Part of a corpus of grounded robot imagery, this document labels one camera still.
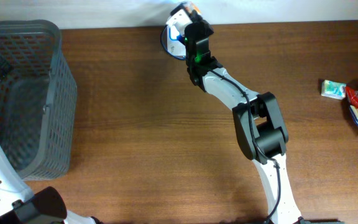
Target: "cable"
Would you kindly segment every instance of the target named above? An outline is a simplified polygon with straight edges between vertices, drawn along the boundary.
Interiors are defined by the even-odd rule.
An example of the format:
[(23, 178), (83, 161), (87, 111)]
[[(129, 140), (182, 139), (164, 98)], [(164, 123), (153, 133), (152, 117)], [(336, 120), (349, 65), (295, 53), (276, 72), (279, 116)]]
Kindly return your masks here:
[(164, 44), (163, 41), (162, 41), (162, 36), (163, 36), (164, 32), (166, 31), (166, 29), (167, 29), (167, 25), (165, 25), (164, 29), (161, 31), (161, 34), (160, 34), (160, 43), (161, 43), (161, 46), (164, 48), (164, 51), (165, 51), (167, 54), (169, 54), (171, 57), (175, 58), (175, 59), (178, 59), (178, 60), (186, 60), (185, 57), (177, 57), (177, 56), (174, 56), (173, 54), (171, 54), (171, 53), (168, 51), (167, 47), (165, 46), (165, 44)]
[(256, 142), (256, 138), (255, 138), (255, 134), (254, 134), (254, 129), (252, 128), (252, 112), (251, 112), (251, 107), (250, 107), (250, 100), (248, 98), (248, 95), (247, 93), (242, 90), (242, 88), (237, 85), (235, 82), (233, 82), (232, 80), (226, 78), (225, 76), (223, 75), (220, 75), (219, 73), (215, 72), (214, 70), (208, 68), (208, 67), (204, 67), (202, 65), (198, 65), (197, 63), (195, 63), (195, 65), (199, 68), (203, 68), (209, 72), (212, 72), (213, 74), (215, 74), (216, 76), (218, 76), (219, 78), (221, 78), (222, 80), (225, 80), (227, 82), (229, 82), (230, 84), (234, 85), (240, 92), (241, 94), (246, 98), (246, 101), (247, 101), (247, 104), (248, 104), (248, 122), (249, 122), (249, 131), (251, 133), (251, 138), (252, 138), (252, 143), (254, 145), (254, 147), (256, 148), (256, 150), (258, 151), (259, 155), (262, 156), (264, 159), (266, 160), (270, 160), (274, 163), (274, 168), (276, 168), (276, 171), (277, 171), (277, 184), (278, 184), (278, 195), (277, 195), (277, 201), (276, 201), (276, 204), (275, 206), (273, 207), (273, 210), (272, 212), (270, 212), (270, 214), (266, 217), (265, 221), (263, 222), (263, 224), (267, 224), (269, 223), (271, 217), (274, 215), (274, 213), (276, 212), (277, 210), (277, 207), (278, 207), (278, 204), (280, 203), (280, 199), (281, 199), (281, 178), (280, 178), (280, 164), (278, 164), (277, 160), (276, 159), (273, 159), (273, 158), (269, 158), (265, 155), (265, 153), (260, 149), (258, 143)]

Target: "green light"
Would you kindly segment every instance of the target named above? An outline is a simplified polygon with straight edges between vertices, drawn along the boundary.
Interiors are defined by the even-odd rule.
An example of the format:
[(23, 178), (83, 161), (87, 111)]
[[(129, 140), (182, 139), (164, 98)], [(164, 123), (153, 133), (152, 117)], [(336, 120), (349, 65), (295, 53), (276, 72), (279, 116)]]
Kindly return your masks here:
[(194, 58), (194, 61), (195, 61), (196, 63), (199, 63), (199, 62), (201, 61), (201, 57), (200, 57), (200, 56), (197, 56), (196, 58)]

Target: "white backdrop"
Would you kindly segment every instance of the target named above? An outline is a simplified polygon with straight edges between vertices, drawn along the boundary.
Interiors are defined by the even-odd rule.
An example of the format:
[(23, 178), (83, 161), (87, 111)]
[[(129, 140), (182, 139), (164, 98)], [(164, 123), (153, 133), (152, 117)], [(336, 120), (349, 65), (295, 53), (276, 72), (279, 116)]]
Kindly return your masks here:
[[(158, 26), (177, 0), (0, 0), (1, 20), (46, 19), (61, 29)], [(194, 0), (212, 24), (358, 19), (358, 0)]]

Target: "gray plastic bin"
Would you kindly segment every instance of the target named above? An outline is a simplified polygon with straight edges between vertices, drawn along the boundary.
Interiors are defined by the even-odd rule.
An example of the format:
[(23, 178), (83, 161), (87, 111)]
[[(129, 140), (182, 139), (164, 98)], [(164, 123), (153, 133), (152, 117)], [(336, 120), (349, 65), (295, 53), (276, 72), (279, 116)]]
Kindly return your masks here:
[(0, 145), (24, 180), (67, 173), (77, 87), (49, 21), (0, 22), (0, 54), (13, 71), (0, 83)]

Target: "wooden table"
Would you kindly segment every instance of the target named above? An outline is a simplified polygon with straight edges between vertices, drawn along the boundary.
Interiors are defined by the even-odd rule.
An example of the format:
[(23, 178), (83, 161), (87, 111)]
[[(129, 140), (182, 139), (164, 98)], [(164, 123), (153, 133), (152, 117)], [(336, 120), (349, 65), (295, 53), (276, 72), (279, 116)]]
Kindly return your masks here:
[[(358, 21), (214, 26), (213, 55), (251, 90), (275, 94), (287, 166), (306, 219), (358, 223), (358, 129), (321, 80), (358, 82)], [(232, 114), (161, 48), (161, 27), (63, 30), (78, 84), (68, 209), (105, 223), (219, 223), (267, 215)]]

